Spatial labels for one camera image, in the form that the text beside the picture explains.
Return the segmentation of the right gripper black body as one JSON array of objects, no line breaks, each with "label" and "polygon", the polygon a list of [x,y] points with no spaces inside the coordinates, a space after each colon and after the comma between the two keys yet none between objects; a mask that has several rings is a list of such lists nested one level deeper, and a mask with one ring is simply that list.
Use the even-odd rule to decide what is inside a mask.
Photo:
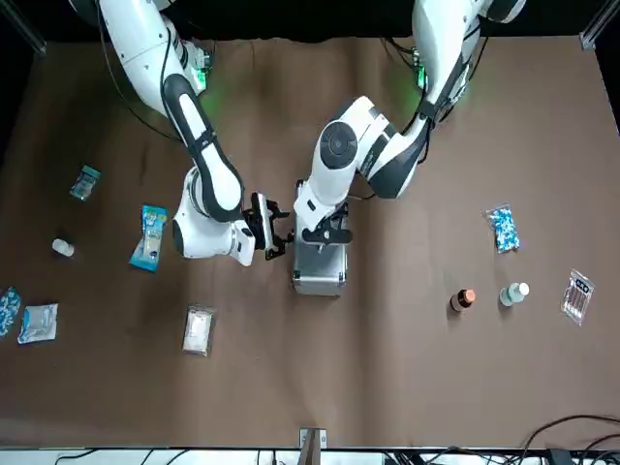
[{"label": "right gripper black body", "polygon": [[254,192],[250,197],[250,207],[243,211],[245,221],[255,237],[255,249],[264,250],[265,233],[273,231],[273,221],[267,218],[266,195]]}]

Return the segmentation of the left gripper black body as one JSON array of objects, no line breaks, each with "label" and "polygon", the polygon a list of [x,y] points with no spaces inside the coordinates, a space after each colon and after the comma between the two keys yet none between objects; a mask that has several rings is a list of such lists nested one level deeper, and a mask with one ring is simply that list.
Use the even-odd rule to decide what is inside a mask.
[{"label": "left gripper black body", "polygon": [[317,225],[317,230],[342,230],[349,216],[349,204],[344,201]]}]

